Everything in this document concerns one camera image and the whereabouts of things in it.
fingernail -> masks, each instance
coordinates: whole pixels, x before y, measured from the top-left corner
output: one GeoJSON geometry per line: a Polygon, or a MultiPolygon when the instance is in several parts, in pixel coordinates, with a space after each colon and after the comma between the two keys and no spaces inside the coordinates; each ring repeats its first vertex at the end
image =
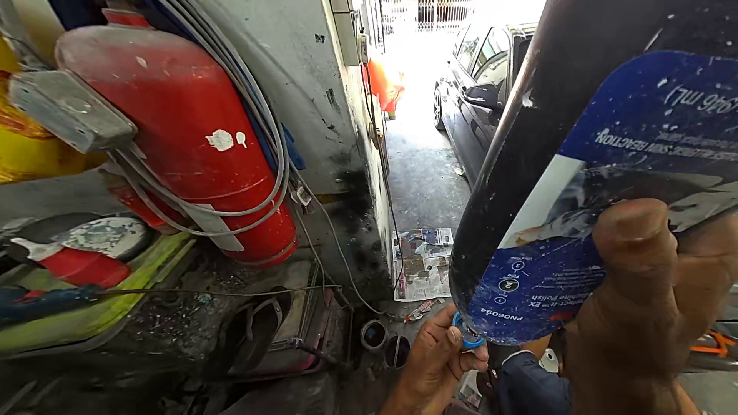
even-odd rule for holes
{"type": "Polygon", "coordinates": [[[663,209],[653,203],[638,203],[618,209],[615,217],[618,238],[626,241],[648,239],[664,226],[663,209]]]}
{"type": "Polygon", "coordinates": [[[461,341],[461,332],[459,332],[459,329],[454,326],[451,326],[446,330],[446,336],[451,340],[451,343],[456,344],[461,341]]]}

flip-flop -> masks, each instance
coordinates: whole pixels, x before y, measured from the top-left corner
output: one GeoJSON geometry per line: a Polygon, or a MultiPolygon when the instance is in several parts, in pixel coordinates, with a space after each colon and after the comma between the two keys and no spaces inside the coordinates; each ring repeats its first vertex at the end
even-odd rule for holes
{"type": "MultiPolygon", "coordinates": [[[[270,291],[284,291],[282,286],[270,291]]],[[[289,314],[292,297],[288,292],[261,296],[244,304],[221,325],[218,345],[211,354],[206,376],[243,374],[255,368],[269,350],[282,322],[289,314]]]]}

sleeve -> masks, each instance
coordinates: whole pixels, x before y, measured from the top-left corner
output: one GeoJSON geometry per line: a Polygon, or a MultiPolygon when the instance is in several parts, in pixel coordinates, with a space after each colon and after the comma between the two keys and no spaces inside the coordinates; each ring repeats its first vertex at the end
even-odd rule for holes
{"type": "Polygon", "coordinates": [[[500,399],[516,415],[568,415],[569,381],[548,373],[527,350],[512,354],[500,369],[500,399]]]}

blue bottle label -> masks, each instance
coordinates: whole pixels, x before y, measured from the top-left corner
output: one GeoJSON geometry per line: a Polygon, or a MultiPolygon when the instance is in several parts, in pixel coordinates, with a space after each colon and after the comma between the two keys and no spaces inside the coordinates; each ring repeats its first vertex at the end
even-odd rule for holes
{"type": "Polygon", "coordinates": [[[738,61],[659,51],[607,77],[492,256],[474,328],[519,344],[572,319],[604,279],[599,214],[641,197],[675,233],[738,205],[738,61]]]}

side mirror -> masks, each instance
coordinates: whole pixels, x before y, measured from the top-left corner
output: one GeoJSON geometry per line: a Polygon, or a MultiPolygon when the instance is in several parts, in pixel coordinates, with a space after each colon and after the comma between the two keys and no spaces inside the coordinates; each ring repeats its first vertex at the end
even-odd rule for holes
{"type": "Polygon", "coordinates": [[[504,111],[498,100],[497,88],[490,83],[470,86],[466,89],[463,96],[464,100],[468,103],[500,113],[504,111]]]}

